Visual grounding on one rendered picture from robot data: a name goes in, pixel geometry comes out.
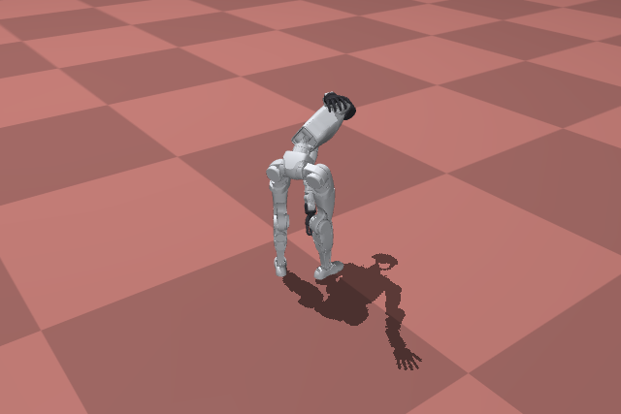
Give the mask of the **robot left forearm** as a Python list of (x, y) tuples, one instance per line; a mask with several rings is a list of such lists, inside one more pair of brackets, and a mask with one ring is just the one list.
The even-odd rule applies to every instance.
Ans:
[(305, 185), (305, 203), (308, 204), (308, 210), (315, 210), (315, 200), (312, 193), (312, 187), (310, 187), (305, 180), (303, 180)]

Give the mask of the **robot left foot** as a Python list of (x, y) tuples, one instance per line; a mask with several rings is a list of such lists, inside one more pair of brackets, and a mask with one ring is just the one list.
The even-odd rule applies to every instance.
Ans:
[(277, 257), (275, 258), (275, 268), (276, 268), (277, 276), (286, 276), (286, 266), (287, 266), (287, 262), (286, 262), (285, 257), (284, 257), (284, 266), (282, 265), (282, 263), (279, 263), (279, 266), (278, 266)]

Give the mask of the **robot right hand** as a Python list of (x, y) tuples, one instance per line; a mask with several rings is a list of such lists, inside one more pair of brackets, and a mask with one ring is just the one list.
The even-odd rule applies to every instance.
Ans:
[(333, 108), (334, 108), (335, 112), (337, 111), (336, 105), (335, 105), (336, 103), (338, 104), (340, 111), (342, 111), (342, 107), (341, 107), (341, 103), (340, 102), (343, 103), (344, 109), (346, 110), (347, 107), (346, 107), (345, 101), (350, 103), (350, 101), (349, 101), (349, 99), (347, 97), (337, 95), (334, 92), (330, 92), (326, 96), (324, 96), (324, 102), (325, 102), (325, 104), (327, 104), (329, 112), (331, 112), (330, 105), (333, 105)]

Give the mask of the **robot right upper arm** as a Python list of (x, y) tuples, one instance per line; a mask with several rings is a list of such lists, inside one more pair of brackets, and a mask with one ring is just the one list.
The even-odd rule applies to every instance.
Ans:
[[(349, 110), (349, 108), (350, 108), (350, 104), (349, 104), (349, 103), (346, 103), (346, 107), (347, 107), (347, 109), (346, 109), (346, 110), (344, 109), (343, 103), (341, 104), (341, 107), (342, 107), (342, 111), (340, 111), (340, 109), (337, 109), (337, 111), (336, 111), (336, 113), (338, 113), (338, 114), (340, 114), (340, 115), (342, 115), (342, 114), (346, 113), (346, 112)], [(331, 109), (331, 111), (335, 112), (335, 111), (334, 111), (334, 110), (332, 110), (332, 109)]]

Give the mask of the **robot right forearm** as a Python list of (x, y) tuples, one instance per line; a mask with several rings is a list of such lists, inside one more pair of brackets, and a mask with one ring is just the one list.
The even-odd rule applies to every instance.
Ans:
[[(330, 93), (330, 92), (328, 92), (328, 93)], [(324, 96), (326, 96), (328, 93), (325, 93)], [(322, 98), (322, 100), (323, 100), (323, 103), (324, 103), (324, 107), (327, 107), (327, 104), (325, 104), (325, 102), (324, 102), (324, 97)], [(345, 102), (347, 103), (347, 101), (345, 101)], [(342, 104), (342, 102), (340, 102), (340, 103)], [(335, 105), (336, 105), (336, 109), (338, 109), (339, 108), (338, 104), (336, 103)], [(332, 109), (332, 110), (334, 109), (333, 105), (330, 105), (330, 109)]]

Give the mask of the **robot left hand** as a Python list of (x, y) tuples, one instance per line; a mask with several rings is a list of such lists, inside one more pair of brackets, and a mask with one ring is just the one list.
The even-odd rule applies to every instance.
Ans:
[(308, 234), (309, 236), (310, 236), (310, 235), (312, 236), (312, 230), (311, 230), (311, 228), (310, 228), (310, 231), (309, 231), (309, 226), (310, 226), (310, 224), (309, 224), (309, 223), (310, 223), (311, 218), (312, 218), (312, 217), (315, 215), (315, 213), (316, 213), (316, 208), (315, 208), (315, 210), (308, 210), (308, 204), (307, 204), (307, 203), (305, 203), (305, 213), (307, 214), (307, 217), (306, 217), (306, 231), (307, 231), (307, 234)]

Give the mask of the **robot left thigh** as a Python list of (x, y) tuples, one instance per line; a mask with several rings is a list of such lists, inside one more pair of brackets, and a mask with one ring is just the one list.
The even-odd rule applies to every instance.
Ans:
[(287, 230), (289, 227), (289, 214), (287, 214), (287, 193), (291, 178), (282, 176), (279, 171), (282, 159), (275, 160), (267, 169), (266, 174), (270, 179), (270, 190), (273, 195), (274, 214), (278, 218), (278, 231)]

